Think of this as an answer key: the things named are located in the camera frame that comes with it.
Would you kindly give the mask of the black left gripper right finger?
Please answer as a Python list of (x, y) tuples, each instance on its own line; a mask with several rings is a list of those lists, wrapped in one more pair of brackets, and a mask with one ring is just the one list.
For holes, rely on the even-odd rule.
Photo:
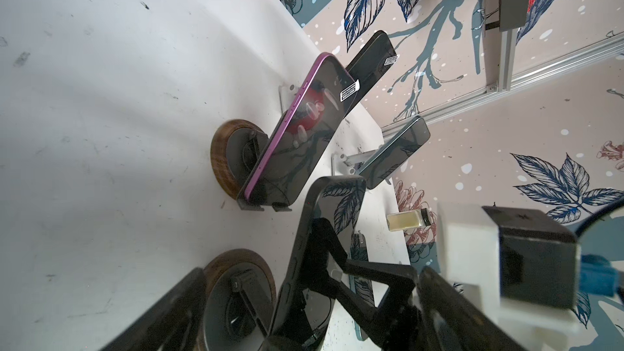
[(349, 258), (331, 223), (312, 221), (309, 289), (337, 300), (382, 350), (415, 350), (417, 271), (409, 265)]

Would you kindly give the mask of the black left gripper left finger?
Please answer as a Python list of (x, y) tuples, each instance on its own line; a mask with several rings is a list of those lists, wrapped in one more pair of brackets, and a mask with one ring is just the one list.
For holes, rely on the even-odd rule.
[(105, 350), (193, 350), (206, 305), (206, 276), (196, 267)]

